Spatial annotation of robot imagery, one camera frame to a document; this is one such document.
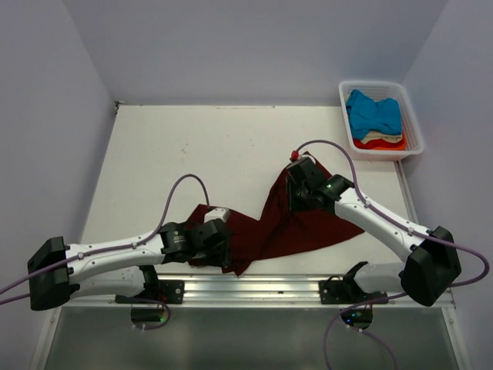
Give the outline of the dark red t shirt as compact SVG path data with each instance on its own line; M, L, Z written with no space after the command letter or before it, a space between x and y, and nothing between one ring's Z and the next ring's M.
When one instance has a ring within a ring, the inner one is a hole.
M287 170L270 188L259 220L231 210L226 225L232 231L231 263L224 274L239 276L254 262L286 257L343 243L364 231L321 210L293 212L288 207Z

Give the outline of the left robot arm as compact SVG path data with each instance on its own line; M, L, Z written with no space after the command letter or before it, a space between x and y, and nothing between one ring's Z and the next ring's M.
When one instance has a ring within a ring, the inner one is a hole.
M160 284L154 267L213 259L230 264L232 231L219 219L203 224L167 223L157 231L101 244L48 239L29 259L33 311L57 308L73 298L115 294L155 301Z

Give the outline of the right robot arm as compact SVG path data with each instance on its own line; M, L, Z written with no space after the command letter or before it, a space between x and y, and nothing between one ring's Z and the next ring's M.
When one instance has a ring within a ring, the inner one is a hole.
M399 259L383 264L362 261L343 277L321 282L322 302L386 300L394 292L430 307L461 274L447 229L430 230L399 217L365 196L354 182L338 174L326 175L311 158L287 166L286 184L290 210L332 214L379 240Z

